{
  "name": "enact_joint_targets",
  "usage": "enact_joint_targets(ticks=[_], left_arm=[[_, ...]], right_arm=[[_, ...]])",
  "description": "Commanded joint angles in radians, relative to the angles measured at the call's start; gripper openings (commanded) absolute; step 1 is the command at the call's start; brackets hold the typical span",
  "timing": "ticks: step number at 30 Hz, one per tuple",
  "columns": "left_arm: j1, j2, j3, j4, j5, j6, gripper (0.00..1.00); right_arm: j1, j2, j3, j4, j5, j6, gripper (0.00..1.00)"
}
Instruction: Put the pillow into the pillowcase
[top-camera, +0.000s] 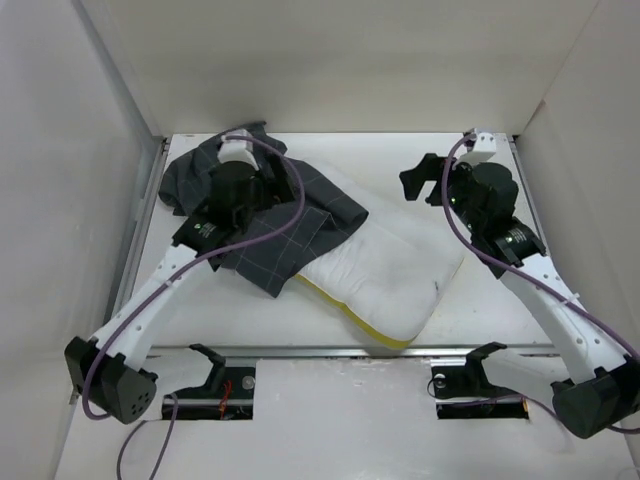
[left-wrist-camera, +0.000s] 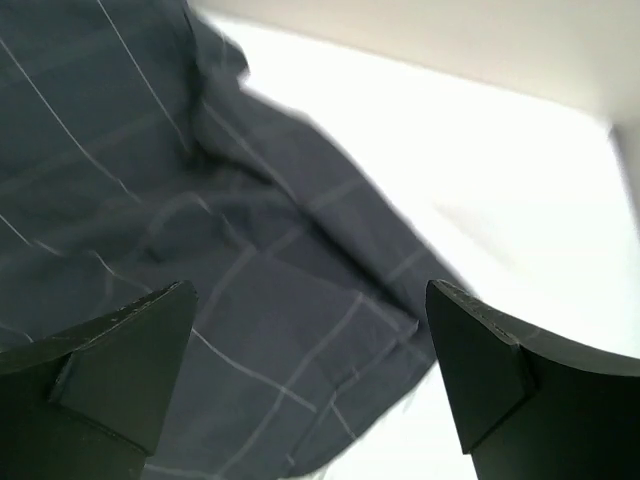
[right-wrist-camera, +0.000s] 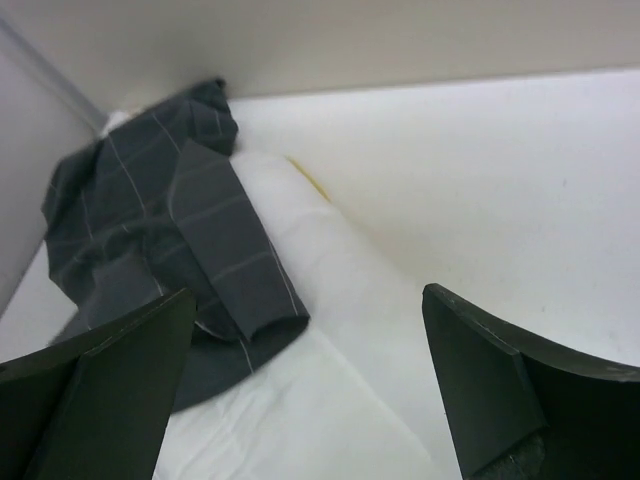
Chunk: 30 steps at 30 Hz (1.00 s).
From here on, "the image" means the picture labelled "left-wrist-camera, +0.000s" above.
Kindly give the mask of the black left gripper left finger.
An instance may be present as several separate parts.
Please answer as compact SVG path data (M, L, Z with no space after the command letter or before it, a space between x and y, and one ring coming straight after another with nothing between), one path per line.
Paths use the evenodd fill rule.
M1 476L138 479L153 456L198 297L176 282L1 354Z

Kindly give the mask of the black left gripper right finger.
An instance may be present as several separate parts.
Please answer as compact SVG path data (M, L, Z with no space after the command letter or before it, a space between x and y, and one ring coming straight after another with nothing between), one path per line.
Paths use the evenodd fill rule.
M428 283L425 307L478 478L638 478L638 359L529 324L445 281Z

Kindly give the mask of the dark grey checked pillowcase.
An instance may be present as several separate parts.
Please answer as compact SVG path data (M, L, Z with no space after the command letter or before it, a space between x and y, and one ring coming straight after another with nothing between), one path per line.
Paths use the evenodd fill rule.
M1 5L2 344L198 293L148 479L311 473L435 361L449 270L247 70L183 1Z

